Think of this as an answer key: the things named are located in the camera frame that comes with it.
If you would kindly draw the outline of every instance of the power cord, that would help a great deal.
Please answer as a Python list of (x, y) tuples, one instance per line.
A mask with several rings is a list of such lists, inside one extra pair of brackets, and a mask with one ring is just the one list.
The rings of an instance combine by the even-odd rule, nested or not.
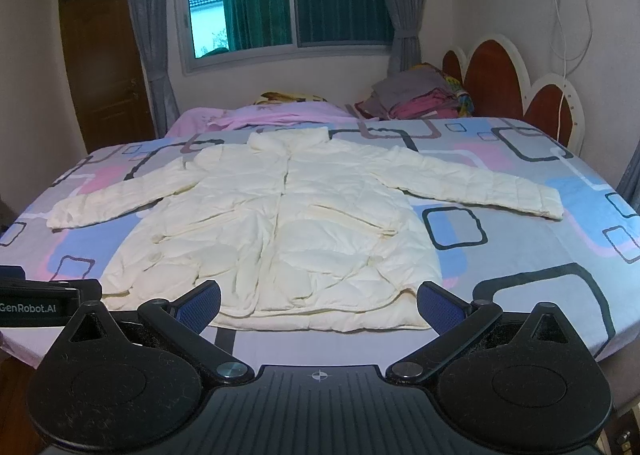
[[(572, 74), (580, 66), (580, 64), (582, 64), (582, 60), (584, 60), (584, 57), (587, 55), (587, 51), (589, 50), (591, 41), (593, 39), (593, 19), (591, 17), (591, 5), (589, 0), (584, 0), (584, 3), (587, 9), (587, 18), (589, 20), (589, 36), (587, 38), (586, 44), (584, 45), (584, 48), (580, 51), (580, 53), (578, 53), (576, 56), (572, 58), (568, 58), (566, 55), (566, 36), (564, 34), (564, 28), (562, 27), (562, 18), (560, 16), (560, 5), (558, 0), (554, 0), (554, 4), (556, 5), (556, 16), (558, 18), (558, 26), (560, 27), (560, 34), (562, 36), (562, 55), (558, 53), (558, 51), (556, 51), (556, 48), (554, 47), (553, 32), (549, 37), (549, 44), (551, 45), (551, 50), (554, 52), (554, 54), (558, 58), (562, 60), (562, 97), (560, 98), (560, 106), (558, 107), (558, 133), (556, 134), (556, 141), (558, 142), (560, 141), (560, 125), (561, 125), (561, 115), (562, 115), (562, 104), (564, 103), (564, 98), (565, 98), (564, 90), (566, 89), (566, 77), (569, 74)], [(576, 61), (576, 60), (579, 60), (578, 63), (575, 64), (575, 66), (568, 71), (567, 63), (569, 61)]]

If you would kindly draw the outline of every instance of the curtain tieback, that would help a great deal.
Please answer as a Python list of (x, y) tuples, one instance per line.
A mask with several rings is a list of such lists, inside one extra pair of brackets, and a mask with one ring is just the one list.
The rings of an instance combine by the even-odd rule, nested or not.
[(153, 81), (158, 81), (161, 80), (162, 78), (164, 78), (165, 76), (167, 76), (167, 73), (165, 71), (161, 71), (161, 72), (151, 72), (151, 73), (147, 73), (146, 74), (146, 80), (151, 83)]
[(396, 38), (418, 38), (417, 29), (396, 29)]

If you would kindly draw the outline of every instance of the headboard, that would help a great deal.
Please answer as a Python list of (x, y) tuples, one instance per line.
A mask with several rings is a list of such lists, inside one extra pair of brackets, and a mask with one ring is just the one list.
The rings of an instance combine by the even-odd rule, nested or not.
[(579, 154), (584, 138), (584, 113), (568, 80), (549, 73), (530, 83), (529, 73), (513, 42), (501, 34), (480, 40), (468, 57), (459, 47), (442, 59), (442, 70), (462, 82), (473, 99), (475, 116), (525, 121), (555, 138), (560, 113), (560, 143)]

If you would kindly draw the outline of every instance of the window sill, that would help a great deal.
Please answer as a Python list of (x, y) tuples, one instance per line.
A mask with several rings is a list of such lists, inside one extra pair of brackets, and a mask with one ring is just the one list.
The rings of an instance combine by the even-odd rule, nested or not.
[(206, 58), (189, 58), (183, 63), (183, 73), (188, 76), (209, 70), (241, 65), (321, 56), (389, 56), (390, 53), (390, 45), (318, 45), (315, 47), (276, 45), (274, 47), (226, 52), (215, 56), (207, 56)]

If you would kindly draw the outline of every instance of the bed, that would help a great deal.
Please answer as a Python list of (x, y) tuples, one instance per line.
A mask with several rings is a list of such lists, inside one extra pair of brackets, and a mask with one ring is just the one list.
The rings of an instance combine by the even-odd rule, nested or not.
[[(463, 82), (479, 117), (296, 127), (328, 126), (332, 139), (405, 146), (557, 188), (565, 208), (559, 223), (489, 207), (413, 197), (410, 202), (438, 251), (444, 286), (454, 294), (467, 301), (492, 299), (509, 311), (553, 301), (596, 359), (619, 351), (640, 329), (640, 219), (577, 157), (584, 135), (577, 93), (555, 75), (532, 85), (517, 49), (500, 35), (483, 39), (468, 57), (452, 49), (443, 70)], [(558, 130), (563, 93), (559, 144), (549, 135)], [(177, 157), (193, 157), (204, 147), (245, 143), (252, 131), (276, 129), (209, 132), (98, 150), (58, 178), (0, 238), (0, 264), (21, 265), (29, 279), (99, 279), (148, 210), (54, 233), (46, 228), (53, 204), (143, 175)], [(2, 329), (2, 348), (37, 366), (59, 331)], [(382, 371), (436, 336), (432, 330), (340, 334), (211, 326), (202, 334), (254, 369), (377, 364)]]

